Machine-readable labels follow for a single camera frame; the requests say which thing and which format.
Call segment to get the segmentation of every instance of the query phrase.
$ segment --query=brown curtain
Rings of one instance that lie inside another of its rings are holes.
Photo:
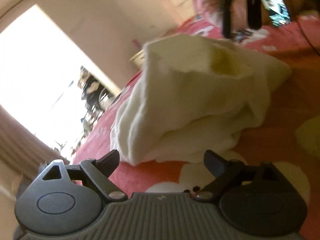
[[[54,159],[69,161],[49,148],[0,105],[0,158],[10,167],[33,179],[38,167]]]

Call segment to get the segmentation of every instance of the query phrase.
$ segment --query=white towel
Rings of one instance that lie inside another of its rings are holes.
[[[291,74],[285,63],[229,41],[180,34],[147,44],[140,80],[120,106],[111,149],[131,165],[202,162],[241,130],[260,126],[270,93]]]

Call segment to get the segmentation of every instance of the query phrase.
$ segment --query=pink bedsheet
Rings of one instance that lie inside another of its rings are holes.
[[[320,21],[303,16],[300,24],[309,41],[320,48]],[[220,30],[203,19],[193,18],[177,28],[177,33],[201,34],[220,38]],[[265,27],[259,38],[249,37],[240,46],[273,55],[288,63],[292,77],[272,95],[265,123],[242,133],[234,155],[249,165],[272,161],[302,193],[308,203],[308,216],[300,233],[308,240],[320,239],[320,160],[304,153],[295,142],[295,130],[306,120],[320,114],[320,58],[303,37],[297,23],[280,29]],[[101,117],[73,163],[86,158],[99,159],[110,151],[110,128],[121,103],[130,96],[140,73],[127,84],[121,96]],[[190,192],[203,187],[202,164],[183,162],[142,163],[132,167],[120,163],[110,179],[127,194],[134,191],[169,189]]]

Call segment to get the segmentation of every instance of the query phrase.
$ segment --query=ribbed gray panel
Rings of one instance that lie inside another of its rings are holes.
[[[216,206],[189,194],[135,193],[112,203],[91,226],[68,236],[26,234],[22,240],[302,240],[297,234],[276,238],[249,236],[231,227]]]

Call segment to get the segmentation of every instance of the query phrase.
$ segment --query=smartphone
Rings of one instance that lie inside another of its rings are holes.
[[[288,9],[283,0],[261,0],[261,2],[268,10],[269,17],[275,27],[291,23]]]

